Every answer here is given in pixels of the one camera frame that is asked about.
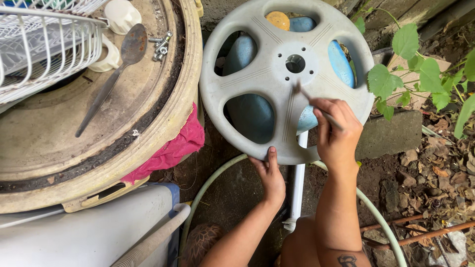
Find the metal spoon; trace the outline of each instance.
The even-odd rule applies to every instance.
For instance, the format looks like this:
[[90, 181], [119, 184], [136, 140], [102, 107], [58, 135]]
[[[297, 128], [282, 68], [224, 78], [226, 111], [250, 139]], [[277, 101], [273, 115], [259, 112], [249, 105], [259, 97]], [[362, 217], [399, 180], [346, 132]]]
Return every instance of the metal spoon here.
[[119, 79], [120, 74], [122, 74], [125, 67], [139, 62], [145, 55], [146, 50], [147, 32], [145, 31], [143, 24], [137, 23], [132, 27], [132, 29], [130, 29], [122, 42], [122, 46], [120, 48], [122, 65], [120, 65], [120, 67], [116, 69], [114, 73], [112, 73], [112, 75], [99, 90], [99, 93], [92, 103], [92, 106], [89, 108], [89, 111], [87, 111], [86, 117], [84, 117], [83, 122], [81, 122], [81, 125], [75, 134], [76, 137], [80, 137], [89, 122], [91, 122], [102, 103], [104, 103], [104, 100], [111, 93], [112, 88], [114, 88], [115, 83]]

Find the concrete block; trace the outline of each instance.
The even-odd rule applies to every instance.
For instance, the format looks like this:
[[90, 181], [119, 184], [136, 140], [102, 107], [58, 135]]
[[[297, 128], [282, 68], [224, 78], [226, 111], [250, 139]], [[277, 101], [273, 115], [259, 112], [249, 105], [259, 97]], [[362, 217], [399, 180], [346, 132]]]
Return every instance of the concrete block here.
[[415, 149], [421, 144], [422, 114], [409, 110], [394, 114], [390, 122], [384, 117], [368, 120], [356, 147], [356, 160], [378, 158]]

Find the blue plastic container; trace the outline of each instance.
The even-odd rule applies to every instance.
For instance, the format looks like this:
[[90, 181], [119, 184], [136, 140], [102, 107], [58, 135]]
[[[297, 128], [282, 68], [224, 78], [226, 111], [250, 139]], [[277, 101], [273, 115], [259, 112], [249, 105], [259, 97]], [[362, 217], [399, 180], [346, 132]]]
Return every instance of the blue plastic container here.
[[[315, 21], [309, 17], [290, 19], [290, 31], [306, 32], [315, 26]], [[226, 57], [223, 75], [244, 69], [251, 63], [256, 53], [257, 44], [248, 34], [238, 37]], [[349, 87], [354, 88], [355, 78], [352, 68], [337, 41], [332, 41], [328, 46], [328, 56], [336, 75]], [[274, 130], [274, 111], [265, 98], [255, 94], [240, 95], [230, 99], [226, 106], [234, 127], [239, 133], [256, 143], [270, 141]], [[313, 107], [307, 106], [300, 116], [296, 134], [308, 131], [317, 125]]]

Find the person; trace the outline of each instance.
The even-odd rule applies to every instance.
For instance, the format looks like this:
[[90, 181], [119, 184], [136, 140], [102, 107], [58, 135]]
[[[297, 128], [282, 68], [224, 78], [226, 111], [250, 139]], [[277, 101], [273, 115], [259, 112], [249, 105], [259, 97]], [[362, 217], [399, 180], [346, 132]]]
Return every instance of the person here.
[[[356, 144], [363, 126], [345, 101], [314, 98], [318, 107], [317, 150], [328, 168], [328, 180], [314, 215], [297, 220], [295, 231], [282, 244], [282, 267], [369, 267], [362, 251], [356, 210]], [[326, 111], [343, 127], [332, 127]], [[197, 226], [189, 235], [181, 267], [247, 266], [262, 236], [285, 198], [285, 183], [277, 164], [276, 148], [268, 150], [268, 163], [249, 158], [264, 188], [262, 200], [229, 233], [215, 224]]]

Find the hand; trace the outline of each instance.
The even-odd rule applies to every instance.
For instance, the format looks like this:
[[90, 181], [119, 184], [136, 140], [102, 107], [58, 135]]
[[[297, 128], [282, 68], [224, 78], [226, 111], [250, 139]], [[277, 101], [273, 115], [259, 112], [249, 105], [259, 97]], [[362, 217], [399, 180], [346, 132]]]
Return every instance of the hand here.
[[[310, 104], [318, 107], [313, 108], [313, 114], [318, 120], [317, 150], [328, 172], [336, 177], [347, 177], [351, 173], [357, 173], [355, 150], [363, 125], [343, 100], [314, 98], [310, 100]], [[331, 127], [320, 109], [332, 115], [344, 131]]]
[[267, 157], [269, 163], [253, 157], [249, 157], [249, 160], [256, 168], [256, 172], [261, 178], [262, 187], [264, 187], [264, 198], [262, 200], [275, 204], [280, 208], [285, 199], [285, 182], [277, 164], [277, 150], [275, 147], [269, 147]]

